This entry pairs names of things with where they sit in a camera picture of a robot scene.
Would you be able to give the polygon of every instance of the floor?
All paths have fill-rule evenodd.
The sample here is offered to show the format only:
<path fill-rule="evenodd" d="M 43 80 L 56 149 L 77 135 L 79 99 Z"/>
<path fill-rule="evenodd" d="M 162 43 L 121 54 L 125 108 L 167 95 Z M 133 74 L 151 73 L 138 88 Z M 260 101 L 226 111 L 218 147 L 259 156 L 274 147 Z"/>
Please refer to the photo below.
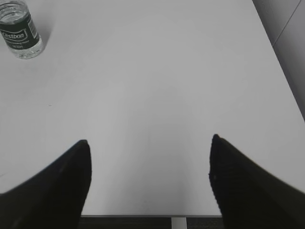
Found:
<path fill-rule="evenodd" d="M 224 229 L 214 218 L 90 218 L 82 217 L 78 229 Z"/>

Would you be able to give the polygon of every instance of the plastic bottle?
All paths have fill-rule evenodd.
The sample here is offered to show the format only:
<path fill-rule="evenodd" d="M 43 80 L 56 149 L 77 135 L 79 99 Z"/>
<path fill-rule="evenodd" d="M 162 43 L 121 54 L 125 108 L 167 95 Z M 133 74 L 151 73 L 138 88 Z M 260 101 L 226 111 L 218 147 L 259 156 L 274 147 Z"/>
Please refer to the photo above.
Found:
<path fill-rule="evenodd" d="M 0 0 L 0 32 L 18 58 L 30 59 L 43 51 L 43 42 L 24 0 Z"/>

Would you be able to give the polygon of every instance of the white table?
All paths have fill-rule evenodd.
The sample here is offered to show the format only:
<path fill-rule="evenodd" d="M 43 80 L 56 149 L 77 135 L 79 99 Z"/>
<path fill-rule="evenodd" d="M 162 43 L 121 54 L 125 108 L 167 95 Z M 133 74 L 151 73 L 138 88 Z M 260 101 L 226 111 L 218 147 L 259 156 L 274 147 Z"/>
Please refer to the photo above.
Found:
<path fill-rule="evenodd" d="M 304 121 L 252 1 L 28 4 L 52 31 L 27 61 L 0 41 L 0 192 L 87 139 L 84 215 L 219 215 L 215 133 L 305 190 Z"/>

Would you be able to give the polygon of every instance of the bottle label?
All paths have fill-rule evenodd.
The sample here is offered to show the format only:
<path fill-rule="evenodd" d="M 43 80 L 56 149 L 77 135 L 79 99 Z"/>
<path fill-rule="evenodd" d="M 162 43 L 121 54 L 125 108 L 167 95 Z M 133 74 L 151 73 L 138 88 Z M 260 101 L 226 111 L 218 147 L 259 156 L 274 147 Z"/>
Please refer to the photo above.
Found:
<path fill-rule="evenodd" d="M 0 24 L 0 32 L 6 44 L 17 50 L 29 49 L 40 39 L 31 14 L 16 24 Z"/>

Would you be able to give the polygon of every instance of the table surface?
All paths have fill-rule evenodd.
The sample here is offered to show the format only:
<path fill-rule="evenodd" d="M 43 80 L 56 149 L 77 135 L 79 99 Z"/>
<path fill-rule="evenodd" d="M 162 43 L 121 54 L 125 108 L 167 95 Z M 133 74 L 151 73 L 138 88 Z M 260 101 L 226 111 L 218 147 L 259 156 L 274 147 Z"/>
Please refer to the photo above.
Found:
<path fill-rule="evenodd" d="M 0 40 L 0 192 L 80 139 L 84 215 L 219 215 L 212 136 L 305 190 L 305 125 L 252 1 L 28 0 L 45 51 Z"/>

